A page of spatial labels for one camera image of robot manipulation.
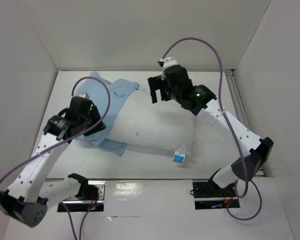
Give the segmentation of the white pillow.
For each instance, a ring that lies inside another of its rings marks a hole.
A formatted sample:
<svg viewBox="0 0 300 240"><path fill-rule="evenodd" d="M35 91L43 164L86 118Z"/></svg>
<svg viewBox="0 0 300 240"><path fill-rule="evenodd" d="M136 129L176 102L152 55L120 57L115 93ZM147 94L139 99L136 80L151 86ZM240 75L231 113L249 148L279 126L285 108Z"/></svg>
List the white pillow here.
<svg viewBox="0 0 300 240"><path fill-rule="evenodd" d="M194 144L194 116L175 101L152 103L149 93L135 90L117 114L107 138L190 155Z"/></svg>

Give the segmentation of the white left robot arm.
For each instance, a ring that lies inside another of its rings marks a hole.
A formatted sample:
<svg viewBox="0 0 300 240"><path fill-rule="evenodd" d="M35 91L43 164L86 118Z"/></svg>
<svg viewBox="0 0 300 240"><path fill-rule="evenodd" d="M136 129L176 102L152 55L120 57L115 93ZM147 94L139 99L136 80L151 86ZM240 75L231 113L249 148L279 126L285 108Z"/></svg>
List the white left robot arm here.
<svg viewBox="0 0 300 240"><path fill-rule="evenodd" d="M91 135L106 128L94 103L81 96L71 99L68 108L52 116L43 129L33 160L26 164L16 180L0 190L0 210L11 218L36 227L47 211L67 198L98 200L99 189L86 177L69 174L61 182L43 189L42 186L61 154L70 145L71 137L97 124Z"/></svg>

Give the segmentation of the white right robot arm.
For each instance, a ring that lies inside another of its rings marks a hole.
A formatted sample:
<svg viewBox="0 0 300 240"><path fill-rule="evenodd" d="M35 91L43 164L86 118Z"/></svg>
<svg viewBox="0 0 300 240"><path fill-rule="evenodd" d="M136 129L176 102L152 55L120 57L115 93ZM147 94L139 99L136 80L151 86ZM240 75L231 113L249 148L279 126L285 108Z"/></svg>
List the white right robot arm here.
<svg viewBox="0 0 300 240"><path fill-rule="evenodd" d="M147 81L152 103L157 103L156 91L160 91L162 101L176 101L238 148L238 160L217 170L208 180L208 190L213 196L220 196L238 180L251 181L268 160L274 142L246 128L220 106L219 99L208 87L193 85L183 66L172 65Z"/></svg>

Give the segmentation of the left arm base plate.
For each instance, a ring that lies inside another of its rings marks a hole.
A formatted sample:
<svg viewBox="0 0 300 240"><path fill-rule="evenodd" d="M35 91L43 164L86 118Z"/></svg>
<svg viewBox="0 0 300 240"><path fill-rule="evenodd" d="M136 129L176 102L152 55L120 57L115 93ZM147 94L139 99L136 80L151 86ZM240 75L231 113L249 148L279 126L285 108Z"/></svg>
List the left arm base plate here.
<svg viewBox="0 0 300 240"><path fill-rule="evenodd" d="M106 183L89 180L84 196L70 196L62 201L71 213L83 213L91 208L92 212L104 211Z"/></svg>

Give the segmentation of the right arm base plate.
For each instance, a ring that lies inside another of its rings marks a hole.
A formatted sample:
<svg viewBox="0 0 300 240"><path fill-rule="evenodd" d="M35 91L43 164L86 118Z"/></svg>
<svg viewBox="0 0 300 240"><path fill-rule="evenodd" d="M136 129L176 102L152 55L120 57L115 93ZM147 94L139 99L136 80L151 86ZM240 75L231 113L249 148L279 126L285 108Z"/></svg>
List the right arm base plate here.
<svg viewBox="0 0 300 240"><path fill-rule="evenodd" d="M240 208L240 202L235 194L235 184L232 183L225 189L210 189L209 183L205 181L193 181L190 195L194 197L196 210L212 210L229 208Z"/></svg>

